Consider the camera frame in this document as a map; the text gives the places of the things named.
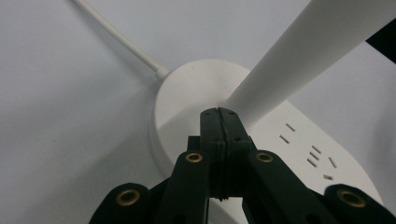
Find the white power strip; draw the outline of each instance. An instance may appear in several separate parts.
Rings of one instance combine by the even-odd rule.
[[[186,63],[162,84],[150,124],[152,153],[165,176],[172,174],[190,135],[199,135],[200,113],[221,106],[248,74],[240,65],[221,60]],[[355,159],[288,102],[262,118],[248,134],[259,149],[274,151],[310,189],[329,185],[357,187],[381,202],[369,176]],[[214,223],[247,223],[241,199],[212,200]]]

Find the screw hole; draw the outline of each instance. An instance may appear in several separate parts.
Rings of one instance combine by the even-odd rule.
[[[337,196],[341,201],[352,207],[363,208],[366,206],[366,201],[360,195],[352,191],[339,189],[337,191]]]
[[[116,202],[121,206],[129,206],[136,203],[140,198],[139,191],[135,189],[127,189],[117,195]]]
[[[263,162],[271,162],[274,160],[274,158],[270,154],[263,153],[263,152],[257,154],[256,159],[258,161],[263,161]]]
[[[320,224],[320,218],[318,216],[315,216],[313,214],[308,214],[305,217],[306,222],[308,222],[309,224]]]
[[[202,160],[202,158],[203,157],[201,154],[193,152],[186,156],[186,161],[196,163],[196,162],[200,162]]]

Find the white surface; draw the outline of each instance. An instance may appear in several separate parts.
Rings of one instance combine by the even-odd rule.
[[[149,68],[151,68],[156,77],[159,80],[164,80],[169,74],[169,70],[153,58],[147,55],[145,51],[139,48],[134,42],[129,40],[125,35],[117,30],[110,22],[108,22],[98,11],[96,11],[87,1],[85,0],[75,0],[88,14],[90,14],[96,21],[102,25],[102,27],[108,31],[114,38],[116,38],[125,48],[132,52],[134,56],[145,63]]]
[[[396,17],[393,0],[311,1],[225,107],[245,126],[263,116]]]
[[[251,69],[308,1],[90,3],[170,68],[219,58]],[[395,64],[363,43],[290,101],[355,156],[395,214],[394,86]],[[87,223],[117,185],[159,183],[158,88],[72,1],[0,1],[0,222]]]
[[[240,65],[206,59],[183,64],[168,76],[158,91],[150,124],[151,150],[166,177],[186,150],[188,137],[200,134],[201,112],[222,105],[248,73]],[[343,183],[381,202],[355,159],[289,102],[259,120],[248,134],[258,149],[280,156],[310,189],[323,194],[328,186]],[[214,223],[247,223],[241,204],[240,199],[211,200],[209,218]]]

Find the black plastic part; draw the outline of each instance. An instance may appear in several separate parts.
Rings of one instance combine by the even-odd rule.
[[[269,214],[272,223],[339,223],[275,153],[253,151],[247,159],[250,183],[244,209],[246,214],[253,215],[249,223],[268,218],[251,210],[257,203]]]
[[[121,206],[117,203],[117,196],[127,189],[139,192],[136,203]],[[90,224],[141,224],[146,223],[148,216],[149,191],[137,184],[123,184],[111,190],[92,216]]]
[[[210,159],[210,197],[227,199],[223,186],[225,175],[226,143],[221,128],[221,118],[216,108],[201,113],[201,150]]]
[[[201,155],[202,159],[188,161],[191,153]],[[184,152],[177,159],[154,223],[206,224],[208,198],[209,158],[202,151]]]
[[[396,19],[372,35],[366,42],[396,63]]]
[[[256,150],[238,115],[232,110],[219,108],[222,130],[226,140],[224,195],[242,197],[248,181],[246,161],[248,153]]]
[[[128,189],[138,191],[138,200],[120,204],[118,196]],[[339,190],[346,191],[344,197]],[[189,137],[171,177],[151,190],[137,184],[116,187],[90,223],[206,224],[209,197],[243,197],[250,224],[396,224],[386,208],[359,189],[331,186],[324,196],[308,189],[275,153],[257,150],[238,116],[224,108],[201,114],[201,136]],[[356,205],[362,201],[364,206]]]
[[[201,150],[201,137],[189,136],[187,150]]]
[[[395,224],[396,218],[363,191],[347,185],[326,188],[324,202],[342,222],[350,224]]]

